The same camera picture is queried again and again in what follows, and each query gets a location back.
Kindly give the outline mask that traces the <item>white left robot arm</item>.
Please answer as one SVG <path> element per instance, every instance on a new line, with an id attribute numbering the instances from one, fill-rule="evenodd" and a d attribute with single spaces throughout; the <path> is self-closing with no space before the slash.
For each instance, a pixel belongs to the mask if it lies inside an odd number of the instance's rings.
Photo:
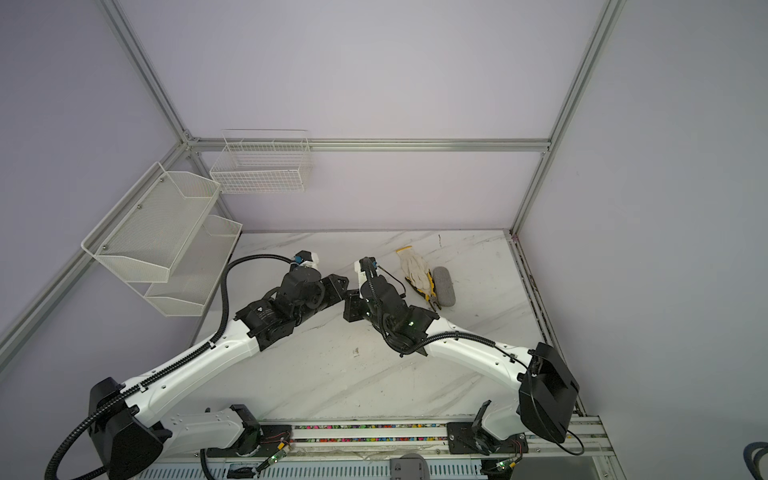
<path id="1" fill-rule="evenodd" d="M 87 427 L 110 479 L 129 479 L 179 444 L 163 417 L 193 391 L 291 335 L 314 314 L 345 300 L 348 278 L 294 266 L 281 284 L 238 310 L 208 339 L 165 364 L 119 383 L 107 377 L 89 392 Z"/>

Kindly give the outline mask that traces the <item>grey fabric oval case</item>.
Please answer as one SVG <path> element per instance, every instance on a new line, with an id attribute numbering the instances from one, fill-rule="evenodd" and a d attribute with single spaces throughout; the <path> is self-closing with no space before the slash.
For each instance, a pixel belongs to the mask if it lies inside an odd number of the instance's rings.
<path id="1" fill-rule="evenodd" d="M 449 270 L 444 266 L 432 270 L 434 292 L 440 307 L 453 307 L 456 304 L 456 293 Z"/>

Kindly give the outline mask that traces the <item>white knit work glove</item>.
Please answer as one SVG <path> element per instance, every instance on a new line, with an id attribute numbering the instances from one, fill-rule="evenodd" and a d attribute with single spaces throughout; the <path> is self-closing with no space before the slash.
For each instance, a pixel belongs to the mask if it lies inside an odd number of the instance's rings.
<path id="1" fill-rule="evenodd" d="M 427 262 L 413 249 L 412 246 L 398 249 L 396 255 L 400 259 L 401 269 L 405 278 L 411 277 L 412 279 L 417 280 L 419 277 L 423 277 L 427 270 L 430 271 Z"/>

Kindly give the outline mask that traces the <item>white mesh lower shelf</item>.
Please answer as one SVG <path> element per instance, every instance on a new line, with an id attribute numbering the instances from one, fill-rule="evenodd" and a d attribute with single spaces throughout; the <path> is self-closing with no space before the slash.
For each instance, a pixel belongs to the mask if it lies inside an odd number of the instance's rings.
<path id="1" fill-rule="evenodd" d="M 238 222 L 209 215 L 167 283 L 153 283 L 144 299 L 166 317 L 204 314 L 241 235 Z"/>

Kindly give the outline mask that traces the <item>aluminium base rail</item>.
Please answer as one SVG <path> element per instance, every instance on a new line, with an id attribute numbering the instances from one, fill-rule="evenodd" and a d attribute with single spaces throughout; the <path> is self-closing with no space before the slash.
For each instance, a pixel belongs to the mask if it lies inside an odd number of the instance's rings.
<path id="1" fill-rule="evenodd" d="M 562 445 L 532 432 L 488 455 L 469 417 L 267 423 L 252 457 L 212 450 L 162 459 L 143 479 L 623 479 L 601 420 L 572 419 Z"/>

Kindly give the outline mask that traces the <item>aluminium frame profile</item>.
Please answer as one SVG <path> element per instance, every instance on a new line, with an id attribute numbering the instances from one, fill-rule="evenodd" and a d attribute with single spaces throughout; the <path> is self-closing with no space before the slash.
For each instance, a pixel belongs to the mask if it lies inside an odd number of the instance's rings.
<path id="1" fill-rule="evenodd" d="M 162 158 L 161 165 L 171 167 L 178 160 L 198 151 L 213 151 L 221 148 L 223 143 L 218 140 L 194 138 L 183 130 L 181 117 L 171 106 L 170 97 L 164 87 L 161 86 L 153 67 L 149 65 L 146 52 L 139 45 L 138 37 L 128 24 L 119 3 L 116 1 L 97 1 L 95 5 L 111 29 L 117 44 L 122 48 L 129 63 L 137 72 L 155 106 L 158 107 L 163 118 L 168 121 L 174 131 L 174 138 L 177 142 Z M 602 6 L 597 24 L 569 87 L 552 133 L 545 140 L 341 138 L 312 139 L 309 141 L 309 147 L 314 152 L 539 152 L 541 154 L 540 160 L 510 227 L 510 233 L 517 235 L 522 231 L 532 205 L 544 184 L 544 179 L 556 157 L 565 132 L 624 6 L 623 1 L 606 1 Z M 79 282 L 91 263 L 91 257 L 85 252 L 79 251 L 75 254 L 1 334 L 1 375 L 3 377 L 16 364 L 17 356 L 61 303 L 65 295 Z"/>

